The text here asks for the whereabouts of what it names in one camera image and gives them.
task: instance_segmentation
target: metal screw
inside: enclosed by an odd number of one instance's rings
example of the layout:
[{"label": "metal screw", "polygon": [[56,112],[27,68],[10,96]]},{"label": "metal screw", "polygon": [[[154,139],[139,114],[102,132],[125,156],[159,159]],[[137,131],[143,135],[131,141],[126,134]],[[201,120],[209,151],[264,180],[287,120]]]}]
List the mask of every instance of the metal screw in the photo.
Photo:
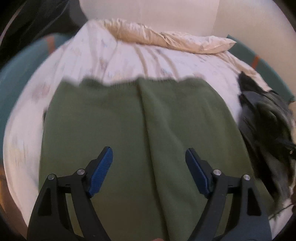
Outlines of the metal screw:
[{"label": "metal screw", "polygon": [[78,171],[77,171],[77,174],[78,175],[83,175],[85,173],[85,170],[84,169],[79,169]]},{"label": "metal screw", "polygon": [[215,169],[215,170],[213,171],[213,173],[214,173],[216,176],[220,176],[222,172],[221,172],[220,170],[218,170],[218,169]]},{"label": "metal screw", "polygon": [[248,174],[245,174],[244,175],[244,179],[247,180],[247,181],[249,181],[251,179],[251,177]]},{"label": "metal screw", "polygon": [[55,174],[49,174],[47,178],[48,180],[52,180],[55,178]]}]

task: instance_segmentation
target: blue gripper pad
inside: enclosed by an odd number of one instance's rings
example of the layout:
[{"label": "blue gripper pad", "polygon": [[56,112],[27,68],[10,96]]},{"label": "blue gripper pad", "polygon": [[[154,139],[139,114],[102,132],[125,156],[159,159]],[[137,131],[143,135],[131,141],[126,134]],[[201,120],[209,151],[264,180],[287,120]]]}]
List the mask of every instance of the blue gripper pad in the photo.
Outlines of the blue gripper pad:
[{"label": "blue gripper pad", "polygon": [[112,161],[113,161],[113,151],[110,147],[108,147],[107,151],[105,152],[104,156],[99,162],[97,168],[95,169],[93,175],[91,176],[89,190],[88,190],[88,195],[90,197],[93,197],[96,193],[100,191],[100,188],[112,164]]},{"label": "blue gripper pad", "polygon": [[213,191],[213,169],[206,161],[200,159],[193,148],[187,149],[185,160],[199,192],[208,197]]}]

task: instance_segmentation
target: bed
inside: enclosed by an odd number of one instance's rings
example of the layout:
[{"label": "bed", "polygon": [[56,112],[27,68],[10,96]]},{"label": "bed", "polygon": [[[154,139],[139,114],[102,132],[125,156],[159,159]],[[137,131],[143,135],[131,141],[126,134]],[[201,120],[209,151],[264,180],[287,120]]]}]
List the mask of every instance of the bed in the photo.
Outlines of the bed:
[{"label": "bed", "polygon": [[[201,77],[223,98],[238,122],[238,74],[244,71],[262,89],[270,88],[252,67],[226,51],[234,43],[218,37],[158,33],[120,19],[87,22],[32,75],[6,125],[3,157],[7,184],[26,224],[38,196],[44,112],[62,79],[78,85],[91,77],[112,85],[138,76],[176,81]],[[270,220],[273,238],[291,217],[291,210]]]}]

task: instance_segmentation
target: green garment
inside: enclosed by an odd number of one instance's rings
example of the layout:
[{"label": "green garment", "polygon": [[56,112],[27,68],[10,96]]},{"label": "green garment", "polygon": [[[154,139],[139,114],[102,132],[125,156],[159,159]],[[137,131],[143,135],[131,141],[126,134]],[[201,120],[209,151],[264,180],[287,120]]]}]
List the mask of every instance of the green garment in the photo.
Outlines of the green garment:
[{"label": "green garment", "polygon": [[[112,241],[188,239],[207,201],[185,163],[190,147],[226,175],[253,173],[227,106],[202,79],[139,78],[111,87],[62,82],[45,118],[40,185],[50,173],[86,167],[104,146],[113,149],[113,163],[92,203]],[[220,233],[230,204],[227,199]],[[78,230],[71,205],[69,213]]]}]

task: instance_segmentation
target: white bed sheet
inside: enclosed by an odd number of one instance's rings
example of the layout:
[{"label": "white bed sheet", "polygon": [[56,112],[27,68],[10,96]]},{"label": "white bed sheet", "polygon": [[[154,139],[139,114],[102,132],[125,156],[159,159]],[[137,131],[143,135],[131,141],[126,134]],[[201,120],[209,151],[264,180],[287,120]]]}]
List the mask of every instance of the white bed sheet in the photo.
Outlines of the white bed sheet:
[{"label": "white bed sheet", "polygon": [[[263,89],[270,89],[256,71],[228,51],[192,54],[125,43],[115,39],[96,20],[86,23],[33,74],[6,125],[3,159],[7,184],[26,224],[38,196],[43,113],[62,79],[78,85],[83,78],[92,77],[112,85],[138,76],[171,77],[176,81],[187,76],[201,77],[220,94],[237,122],[241,112],[237,76],[241,71],[252,76]],[[281,230],[276,222],[271,222],[273,236]]]}]

